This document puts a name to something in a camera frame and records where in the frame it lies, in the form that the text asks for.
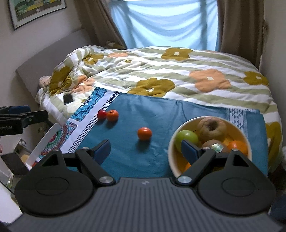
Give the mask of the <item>brown russet apple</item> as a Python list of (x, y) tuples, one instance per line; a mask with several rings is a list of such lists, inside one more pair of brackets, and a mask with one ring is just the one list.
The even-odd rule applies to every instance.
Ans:
[(226, 138), (226, 124), (216, 117), (204, 117), (197, 125), (198, 137), (202, 143), (208, 140), (223, 142)]

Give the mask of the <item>large orange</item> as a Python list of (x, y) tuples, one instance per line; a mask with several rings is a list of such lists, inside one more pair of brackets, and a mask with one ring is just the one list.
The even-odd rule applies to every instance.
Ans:
[(227, 148), (229, 150), (238, 149), (243, 155), (248, 156), (248, 147), (242, 141), (233, 140), (228, 144)]

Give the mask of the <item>red tomato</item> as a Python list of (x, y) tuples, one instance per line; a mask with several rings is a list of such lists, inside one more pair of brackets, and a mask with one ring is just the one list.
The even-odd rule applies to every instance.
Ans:
[(99, 120), (105, 120), (106, 116), (107, 116), (107, 112), (103, 109), (100, 109), (97, 113), (97, 118)]

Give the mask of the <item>small orange tangerine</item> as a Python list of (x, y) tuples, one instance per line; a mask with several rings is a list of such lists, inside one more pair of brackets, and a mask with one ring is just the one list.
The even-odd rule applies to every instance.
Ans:
[(147, 127), (142, 127), (138, 129), (137, 136), (141, 141), (148, 141), (152, 137), (152, 131)]

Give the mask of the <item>green apple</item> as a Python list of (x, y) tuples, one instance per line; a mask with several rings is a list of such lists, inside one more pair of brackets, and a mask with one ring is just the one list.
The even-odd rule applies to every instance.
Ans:
[(193, 143), (195, 145), (199, 145), (199, 138), (196, 133), (190, 130), (181, 130), (179, 131), (174, 140), (174, 144), (176, 146), (176, 149), (181, 153), (181, 142), (183, 140), (187, 140), (190, 143)]

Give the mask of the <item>cream fruit bowl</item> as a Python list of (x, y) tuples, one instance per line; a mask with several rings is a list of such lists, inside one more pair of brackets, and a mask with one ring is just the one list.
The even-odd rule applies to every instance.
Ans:
[(191, 164), (181, 152), (181, 142), (188, 142), (202, 148), (205, 145), (219, 143), (227, 148), (238, 148), (249, 160), (252, 160), (252, 149), (244, 133), (231, 122), (220, 117), (211, 116), (211, 129), (200, 121), (206, 122), (206, 116), (193, 118), (182, 124), (172, 135), (168, 146), (168, 162), (175, 177), (183, 174)]

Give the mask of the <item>blue patterned cloth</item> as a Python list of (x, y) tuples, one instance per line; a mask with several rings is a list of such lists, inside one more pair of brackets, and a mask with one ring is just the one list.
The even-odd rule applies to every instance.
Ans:
[(184, 100), (132, 95), (96, 88), (89, 97), (61, 97), (67, 117), (40, 151), (73, 153), (103, 140), (93, 155), (115, 178), (179, 176), (198, 154), (183, 156), (183, 141), (218, 153), (236, 148), (268, 172), (264, 119), (258, 110), (203, 106)]

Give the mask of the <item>black phone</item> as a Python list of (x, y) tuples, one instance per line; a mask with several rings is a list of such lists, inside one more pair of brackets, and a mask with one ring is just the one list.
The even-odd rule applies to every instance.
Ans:
[(72, 103), (73, 100), (73, 95), (71, 93), (67, 93), (63, 96), (63, 104), (67, 105), (69, 103)]

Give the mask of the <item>grey headboard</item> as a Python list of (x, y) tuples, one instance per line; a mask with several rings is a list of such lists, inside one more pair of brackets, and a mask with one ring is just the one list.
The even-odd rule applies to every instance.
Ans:
[(16, 73), (32, 97), (35, 98), (39, 89), (40, 77), (51, 75), (53, 69), (68, 54), (77, 48), (91, 44), (91, 39), (85, 29), (75, 31), (32, 56), (16, 69)]

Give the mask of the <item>floral striped duvet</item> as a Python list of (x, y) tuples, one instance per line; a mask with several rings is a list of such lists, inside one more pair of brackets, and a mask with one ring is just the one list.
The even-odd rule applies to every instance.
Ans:
[[(273, 172), (283, 160), (281, 119), (268, 80), (244, 58), (189, 48), (84, 46), (54, 68), (35, 99), (64, 124), (96, 87), (206, 106), (257, 109), (267, 131), (268, 170)], [(74, 101), (64, 105), (67, 93)]]

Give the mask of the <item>brown left curtain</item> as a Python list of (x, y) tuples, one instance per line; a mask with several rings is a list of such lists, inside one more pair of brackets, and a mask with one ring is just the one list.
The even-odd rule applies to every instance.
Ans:
[(104, 47), (110, 41), (126, 49), (127, 46), (112, 19), (110, 1), (77, 0), (74, 3), (82, 27), (87, 30), (95, 45)]

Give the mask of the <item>brown curtain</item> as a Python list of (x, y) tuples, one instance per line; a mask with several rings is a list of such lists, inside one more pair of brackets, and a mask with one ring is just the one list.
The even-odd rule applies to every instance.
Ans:
[(217, 1), (219, 51), (260, 66), (264, 42), (264, 1)]
[(104, 47), (110, 41), (126, 49), (127, 46), (112, 19), (110, 1), (77, 0), (74, 3), (82, 27), (87, 30), (95, 45)]

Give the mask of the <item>light blue window sheet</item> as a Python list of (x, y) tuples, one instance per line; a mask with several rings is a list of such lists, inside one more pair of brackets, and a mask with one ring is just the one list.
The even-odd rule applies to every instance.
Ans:
[(110, 1), (109, 9), (127, 48), (219, 49), (216, 1)]

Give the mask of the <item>brown right curtain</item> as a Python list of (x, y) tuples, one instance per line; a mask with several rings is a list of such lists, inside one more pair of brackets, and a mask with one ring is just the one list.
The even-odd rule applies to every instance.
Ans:
[(217, 1), (219, 51), (260, 66), (264, 42), (264, 1)]

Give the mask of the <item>framed wall picture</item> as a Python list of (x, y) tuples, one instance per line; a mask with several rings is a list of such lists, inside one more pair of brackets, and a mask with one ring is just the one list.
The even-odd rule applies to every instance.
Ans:
[(65, 0), (8, 0), (14, 30), (52, 12), (66, 8)]

